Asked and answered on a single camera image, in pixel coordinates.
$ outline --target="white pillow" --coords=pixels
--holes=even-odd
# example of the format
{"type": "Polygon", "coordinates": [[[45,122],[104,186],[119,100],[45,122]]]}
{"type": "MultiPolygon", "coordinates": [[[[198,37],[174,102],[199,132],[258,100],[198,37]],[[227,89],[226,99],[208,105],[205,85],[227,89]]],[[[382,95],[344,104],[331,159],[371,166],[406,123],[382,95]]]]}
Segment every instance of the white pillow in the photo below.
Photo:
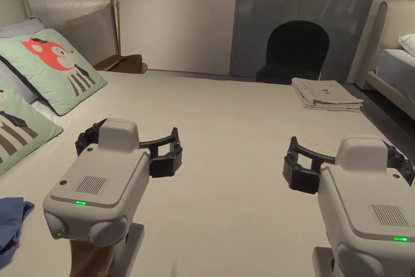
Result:
{"type": "MultiPolygon", "coordinates": [[[[17,37],[29,34],[34,34],[44,30],[42,22],[39,19],[28,19],[23,23],[14,24],[0,28],[0,38],[17,37]]],[[[23,100],[32,103],[39,97],[34,94],[27,86],[25,86],[20,79],[0,61],[0,76],[8,83],[17,93],[20,94],[23,100]]]]}
{"type": "Polygon", "coordinates": [[[8,83],[13,90],[19,93],[20,97],[29,104],[39,98],[1,61],[0,77],[2,77],[5,82],[8,83]]]}
{"type": "Polygon", "coordinates": [[[59,118],[58,115],[56,115],[52,109],[42,100],[35,101],[32,104],[32,107],[36,109],[36,111],[46,118],[48,118],[52,122],[56,122],[57,118],[59,118]]]}
{"type": "Polygon", "coordinates": [[[399,44],[415,57],[415,34],[399,37],[399,44]]]}
{"type": "Polygon", "coordinates": [[[34,34],[44,29],[45,27],[43,26],[42,22],[39,19],[37,18],[28,19],[27,21],[24,21],[22,23],[0,28],[0,38],[17,37],[17,36],[34,34]]]}

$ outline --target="wooden nightstand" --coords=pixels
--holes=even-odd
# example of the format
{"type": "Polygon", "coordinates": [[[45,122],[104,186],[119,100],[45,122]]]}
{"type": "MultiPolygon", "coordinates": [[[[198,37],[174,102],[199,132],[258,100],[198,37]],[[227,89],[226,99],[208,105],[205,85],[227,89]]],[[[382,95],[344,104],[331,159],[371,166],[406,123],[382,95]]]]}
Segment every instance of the wooden nightstand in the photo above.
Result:
{"type": "Polygon", "coordinates": [[[139,54],[130,56],[113,55],[93,66],[98,71],[114,71],[118,73],[145,73],[149,67],[143,63],[139,54]]]}

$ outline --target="blue cloth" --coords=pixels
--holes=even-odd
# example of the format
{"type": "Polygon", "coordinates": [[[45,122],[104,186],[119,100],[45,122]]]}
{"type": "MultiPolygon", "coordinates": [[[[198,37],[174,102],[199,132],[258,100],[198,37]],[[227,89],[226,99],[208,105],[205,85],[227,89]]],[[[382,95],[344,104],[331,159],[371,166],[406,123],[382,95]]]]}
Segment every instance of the blue cloth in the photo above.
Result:
{"type": "Polygon", "coordinates": [[[0,268],[9,264],[20,242],[19,230],[34,204],[23,198],[0,199],[0,268]]]}

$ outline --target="cartoon fox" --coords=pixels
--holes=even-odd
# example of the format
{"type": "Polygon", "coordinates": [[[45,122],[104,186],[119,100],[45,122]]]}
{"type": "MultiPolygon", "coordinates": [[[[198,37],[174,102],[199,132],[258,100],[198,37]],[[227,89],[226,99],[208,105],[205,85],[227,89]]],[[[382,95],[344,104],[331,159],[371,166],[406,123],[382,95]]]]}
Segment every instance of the cartoon fox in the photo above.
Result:
{"type": "Polygon", "coordinates": [[[89,73],[75,64],[75,53],[73,51],[68,52],[57,43],[33,37],[29,41],[22,42],[22,44],[30,52],[39,56],[43,63],[66,75],[75,96],[79,97],[80,94],[95,84],[89,73]]]}
{"type": "MultiPolygon", "coordinates": [[[[1,103],[6,100],[6,93],[0,90],[1,103]]],[[[0,109],[0,163],[27,145],[38,134],[18,117],[6,114],[0,109]]]]}

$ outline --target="speaker grille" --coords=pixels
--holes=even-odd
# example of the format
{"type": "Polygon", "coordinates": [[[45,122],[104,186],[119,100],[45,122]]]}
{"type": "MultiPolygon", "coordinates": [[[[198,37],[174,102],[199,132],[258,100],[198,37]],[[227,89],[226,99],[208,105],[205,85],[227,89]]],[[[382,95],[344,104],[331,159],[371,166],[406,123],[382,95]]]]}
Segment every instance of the speaker grille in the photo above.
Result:
{"type": "Polygon", "coordinates": [[[414,227],[401,206],[369,205],[369,209],[380,225],[414,227]]]}
{"type": "Polygon", "coordinates": [[[105,187],[108,185],[109,179],[92,176],[92,175],[84,175],[79,182],[73,188],[73,191],[77,191],[79,193],[90,193],[92,195],[99,195],[101,194],[105,187]]]}

